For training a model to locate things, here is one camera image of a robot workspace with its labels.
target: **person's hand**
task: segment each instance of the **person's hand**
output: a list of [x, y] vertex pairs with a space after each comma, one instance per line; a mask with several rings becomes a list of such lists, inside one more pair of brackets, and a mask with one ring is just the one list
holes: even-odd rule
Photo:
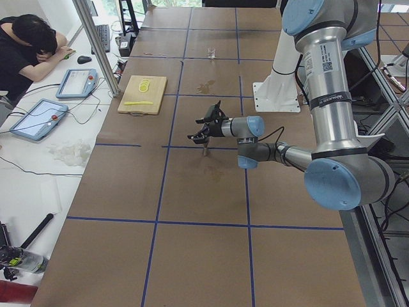
[[37, 53], [37, 61], [39, 63], [43, 63], [47, 61], [49, 58], [51, 58], [52, 53], [51, 52], [42, 52], [42, 53]]
[[62, 59], [64, 59], [66, 56], [70, 55], [73, 52], [74, 50], [72, 48], [62, 46], [56, 51], [54, 56], [56, 56], [61, 61]]

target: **red object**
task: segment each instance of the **red object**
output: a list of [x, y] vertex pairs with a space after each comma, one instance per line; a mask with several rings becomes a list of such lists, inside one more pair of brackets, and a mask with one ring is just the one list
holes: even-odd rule
[[31, 304], [37, 289], [36, 286], [0, 280], [0, 302]]

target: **black hair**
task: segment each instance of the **black hair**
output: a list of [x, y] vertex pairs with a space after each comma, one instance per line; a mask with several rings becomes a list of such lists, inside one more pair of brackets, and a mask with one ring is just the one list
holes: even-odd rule
[[56, 31], [41, 18], [33, 14], [17, 17], [12, 24], [13, 33], [30, 43], [37, 52], [55, 53], [57, 49]]

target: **cutting board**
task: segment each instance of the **cutting board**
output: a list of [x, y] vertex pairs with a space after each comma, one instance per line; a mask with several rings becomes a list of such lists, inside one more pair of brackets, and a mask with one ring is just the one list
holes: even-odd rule
[[[118, 107], [118, 112], [158, 115], [165, 92], [166, 81], [166, 77], [151, 75], [131, 76]], [[140, 104], [127, 106], [125, 105], [126, 102], [140, 102]]]

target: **industrial robot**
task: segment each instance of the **industrial robot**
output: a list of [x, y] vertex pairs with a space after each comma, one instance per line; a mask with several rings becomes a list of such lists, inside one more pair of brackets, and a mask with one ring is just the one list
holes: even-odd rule
[[303, 171], [308, 193], [328, 209], [350, 210], [387, 197], [395, 177], [357, 139], [343, 62], [343, 51], [374, 40], [377, 9], [377, 0], [289, 0], [284, 8], [282, 28], [304, 59], [314, 150], [283, 141], [259, 142], [263, 119], [229, 118], [220, 102], [196, 120], [203, 127], [188, 138], [205, 147], [210, 137], [237, 138], [238, 166], [244, 169], [275, 161]]

